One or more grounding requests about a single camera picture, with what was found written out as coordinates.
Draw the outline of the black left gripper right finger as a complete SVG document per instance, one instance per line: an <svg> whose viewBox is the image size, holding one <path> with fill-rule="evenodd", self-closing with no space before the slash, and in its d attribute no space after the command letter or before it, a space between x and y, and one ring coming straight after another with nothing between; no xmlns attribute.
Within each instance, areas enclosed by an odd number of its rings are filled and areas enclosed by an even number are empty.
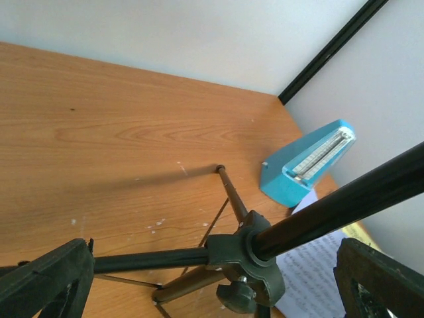
<svg viewBox="0 0 424 318"><path fill-rule="evenodd" d="M346 317L423 316L423 275L355 238L342 240L334 276Z"/></svg>

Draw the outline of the yellow sheet music page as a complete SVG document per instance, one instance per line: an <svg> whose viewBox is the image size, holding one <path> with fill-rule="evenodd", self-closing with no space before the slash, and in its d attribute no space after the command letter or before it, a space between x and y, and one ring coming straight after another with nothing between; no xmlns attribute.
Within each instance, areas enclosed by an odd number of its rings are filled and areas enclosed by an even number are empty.
<svg viewBox="0 0 424 318"><path fill-rule="evenodd" d="M360 221L343 227L341 231L349 238L359 240L360 242L368 245L369 247L372 247L379 252L382 251L381 248L372 239L372 237L368 234Z"/></svg>

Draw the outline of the black music stand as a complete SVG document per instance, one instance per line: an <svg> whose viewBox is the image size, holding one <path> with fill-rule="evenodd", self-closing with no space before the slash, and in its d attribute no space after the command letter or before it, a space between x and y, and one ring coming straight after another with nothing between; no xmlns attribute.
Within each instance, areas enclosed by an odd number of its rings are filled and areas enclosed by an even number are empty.
<svg viewBox="0 0 424 318"><path fill-rule="evenodd" d="M225 167L217 173L240 225L231 235L211 235L196 248L94 257L94 278L118 281L119 273L188 268L152 295L164 304L222 279L217 297L228 309L269 317L285 287L276 258L294 248L423 193L423 145L409 149L301 211L271 225L247 211Z"/></svg>

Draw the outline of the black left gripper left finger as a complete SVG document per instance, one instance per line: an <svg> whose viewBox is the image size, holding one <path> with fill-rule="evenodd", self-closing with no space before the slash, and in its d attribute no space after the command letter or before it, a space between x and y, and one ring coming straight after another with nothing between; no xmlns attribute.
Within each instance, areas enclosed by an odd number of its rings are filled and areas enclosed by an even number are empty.
<svg viewBox="0 0 424 318"><path fill-rule="evenodd" d="M93 240L75 238L1 267L2 317L81 317L94 277Z"/></svg>

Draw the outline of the white sheet music page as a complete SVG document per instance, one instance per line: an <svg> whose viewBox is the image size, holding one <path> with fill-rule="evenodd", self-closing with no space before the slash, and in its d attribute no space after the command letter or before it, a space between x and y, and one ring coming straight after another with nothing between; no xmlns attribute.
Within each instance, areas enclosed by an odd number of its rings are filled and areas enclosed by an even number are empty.
<svg viewBox="0 0 424 318"><path fill-rule="evenodd" d="M334 277L337 250L346 238L334 231L279 255L285 294L276 308L286 317L344 317L345 309Z"/></svg>

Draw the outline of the blue metronome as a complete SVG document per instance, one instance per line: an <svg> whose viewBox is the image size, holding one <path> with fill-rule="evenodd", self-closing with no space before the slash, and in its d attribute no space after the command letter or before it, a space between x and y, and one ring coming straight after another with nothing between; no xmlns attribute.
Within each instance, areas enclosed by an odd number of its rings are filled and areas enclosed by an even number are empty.
<svg viewBox="0 0 424 318"><path fill-rule="evenodd" d="M355 141L352 125L339 119L289 143L263 161L260 190L295 207Z"/></svg>

